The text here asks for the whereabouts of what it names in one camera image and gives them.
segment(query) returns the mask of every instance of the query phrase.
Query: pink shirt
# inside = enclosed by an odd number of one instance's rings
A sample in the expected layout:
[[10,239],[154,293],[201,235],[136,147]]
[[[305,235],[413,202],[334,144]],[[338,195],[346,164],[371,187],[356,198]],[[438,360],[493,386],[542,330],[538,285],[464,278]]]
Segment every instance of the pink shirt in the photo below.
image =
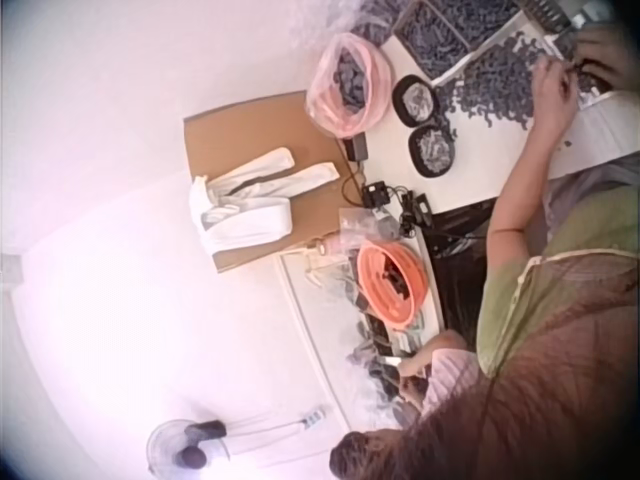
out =
[[480,375],[475,353],[440,348],[433,352],[429,387],[422,404],[422,416],[428,415],[452,394],[474,385]]

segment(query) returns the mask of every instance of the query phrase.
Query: pink plastic bag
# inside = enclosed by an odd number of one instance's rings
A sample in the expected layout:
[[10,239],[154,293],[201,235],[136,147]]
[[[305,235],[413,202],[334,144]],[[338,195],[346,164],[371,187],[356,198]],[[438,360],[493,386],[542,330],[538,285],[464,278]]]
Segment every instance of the pink plastic bag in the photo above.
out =
[[[347,51],[364,72],[365,105],[357,113],[343,104],[334,79],[340,56]],[[380,121],[391,101],[391,69],[371,43],[351,33],[336,35],[325,50],[307,90],[306,109],[323,129],[338,138],[350,138]]]

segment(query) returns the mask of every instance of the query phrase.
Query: orange plastic basket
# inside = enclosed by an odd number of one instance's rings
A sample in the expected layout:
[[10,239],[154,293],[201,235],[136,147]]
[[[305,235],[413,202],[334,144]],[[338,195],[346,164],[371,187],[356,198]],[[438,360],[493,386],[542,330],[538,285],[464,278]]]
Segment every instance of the orange plastic basket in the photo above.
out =
[[[387,258],[404,278],[409,289],[407,298],[396,292],[385,278]],[[358,253],[358,280],[375,315],[397,330],[411,324],[427,296],[427,275],[421,261],[399,243],[364,244]]]

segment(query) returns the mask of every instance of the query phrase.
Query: hand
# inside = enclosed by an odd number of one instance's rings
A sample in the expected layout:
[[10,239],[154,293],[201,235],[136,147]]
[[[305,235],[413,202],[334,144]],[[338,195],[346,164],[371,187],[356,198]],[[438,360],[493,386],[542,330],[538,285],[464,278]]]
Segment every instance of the hand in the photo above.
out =
[[413,377],[417,373],[417,369],[415,368],[414,363],[415,362],[413,362],[411,358],[405,358],[404,360],[402,360],[396,367],[398,369],[398,374],[400,375],[400,377]]
[[578,75],[571,64],[543,56],[533,70],[534,127],[530,138],[554,149],[578,113]]
[[404,398],[406,402],[411,403],[418,410],[422,410],[424,395],[418,391],[411,378],[401,378],[398,391],[400,396]]
[[614,89],[640,90],[640,57],[620,26],[586,25],[576,35],[575,61]]

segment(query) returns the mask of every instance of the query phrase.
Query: white cloth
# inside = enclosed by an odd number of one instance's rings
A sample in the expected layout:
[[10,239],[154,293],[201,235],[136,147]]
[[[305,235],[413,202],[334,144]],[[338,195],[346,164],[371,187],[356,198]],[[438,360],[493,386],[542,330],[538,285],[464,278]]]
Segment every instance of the white cloth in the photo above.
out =
[[422,416],[429,415],[451,395],[471,387],[480,375],[480,364],[475,353],[452,348],[433,352],[429,386],[422,403]]
[[223,250],[275,242],[291,233],[289,198],[340,177],[331,162],[285,178],[255,183],[294,166],[287,148],[278,148],[211,181],[196,177],[189,193],[191,218],[209,255]]

